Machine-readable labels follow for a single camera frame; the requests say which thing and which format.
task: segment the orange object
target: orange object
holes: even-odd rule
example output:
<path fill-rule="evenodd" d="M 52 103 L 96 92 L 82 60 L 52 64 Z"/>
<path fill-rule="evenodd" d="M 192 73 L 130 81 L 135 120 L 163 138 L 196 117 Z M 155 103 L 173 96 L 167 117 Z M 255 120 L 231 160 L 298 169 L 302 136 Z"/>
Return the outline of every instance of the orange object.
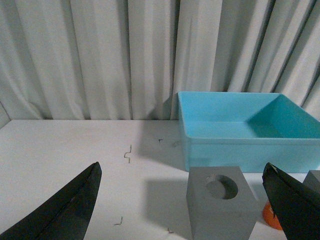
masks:
<path fill-rule="evenodd" d="M 277 218 L 277 216 L 274 214 L 274 211 L 271 208 L 270 202 L 267 201 L 264 209 L 262 211 L 262 216 L 263 219 L 267 224 L 269 224 L 270 227 L 277 229 L 277 230 L 282 230 L 282 227 L 280 225 L 280 222 Z"/>

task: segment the gray block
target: gray block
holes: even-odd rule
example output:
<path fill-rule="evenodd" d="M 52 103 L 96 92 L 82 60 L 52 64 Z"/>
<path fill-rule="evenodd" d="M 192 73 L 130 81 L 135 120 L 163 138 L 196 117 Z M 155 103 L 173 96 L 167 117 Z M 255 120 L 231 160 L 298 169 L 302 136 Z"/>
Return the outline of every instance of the gray block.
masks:
<path fill-rule="evenodd" d="M 320 170 L 310 170 L 303 184 L 320 194 Z"/>
<path fill-rule="evenodd" d="M 191 167 L 186 200 L 193 240 L 248 240 L 260 213 L 239 167 Z"/>

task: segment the small debris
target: small debris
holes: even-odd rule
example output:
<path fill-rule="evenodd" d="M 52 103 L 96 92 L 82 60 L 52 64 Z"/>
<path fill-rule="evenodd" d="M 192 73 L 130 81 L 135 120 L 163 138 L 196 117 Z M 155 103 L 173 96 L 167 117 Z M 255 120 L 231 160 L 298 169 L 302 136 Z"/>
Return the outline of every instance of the small debris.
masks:
<path fill-rule="evenodd" d="M 167 231 L 168 231 L 169 234 L 174 234 L 175 233 L 174 231 L 170 231 L 169 228 L 167 229 Z"/>
<path fill-rule="evenodd" d="M 124 156 L 123 156 L 125 159 L 128 159 L 128 163 L 130 163 L 130 157 L 127 157 L 126 154 L 130 154 L 131 153 L 131 149 L 132 149 L 132 145 L 130 145 L 130 151 L 126 152 L 124 154 Z"/>
<path fill-rule="evenodd" d="M 120 223 L 116 223 L 116 224 L 113 224 L 114 226 L 116 226 L 116 225 L 121 225 L 122 224 L 122 220 L 124 219 L 124 217 L 122 216 L 121 217 L 121 221 L 120 221 Z"/>

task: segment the gray cube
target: gray cube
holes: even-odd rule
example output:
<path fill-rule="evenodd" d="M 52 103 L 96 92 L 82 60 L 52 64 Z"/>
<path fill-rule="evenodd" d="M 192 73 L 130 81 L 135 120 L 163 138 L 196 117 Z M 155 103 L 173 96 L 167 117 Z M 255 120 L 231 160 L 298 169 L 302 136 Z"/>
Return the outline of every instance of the gray cube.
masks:
<path fill-rule="evenodd" d="M 247 240 L 260 213 L 239 167 L 191 167 L 186 200 L 193 240 Z"/>
<path fill-rule="evenodd" d="M 303 184 L 320 194 L 320 170 L 310 170 Z"/>

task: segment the blue plastic bin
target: blue plastic bin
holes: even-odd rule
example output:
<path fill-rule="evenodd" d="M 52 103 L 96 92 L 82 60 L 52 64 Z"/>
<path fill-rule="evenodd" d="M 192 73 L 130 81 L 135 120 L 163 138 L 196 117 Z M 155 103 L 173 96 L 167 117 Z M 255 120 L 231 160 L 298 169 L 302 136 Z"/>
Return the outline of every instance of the blue plastic bin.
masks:
<path fill-rule="evenodd" d="M 320 122 L 279 93 L 179 92 L 185 169 L 239 166 L 288 173 L 320 165 Z"/>

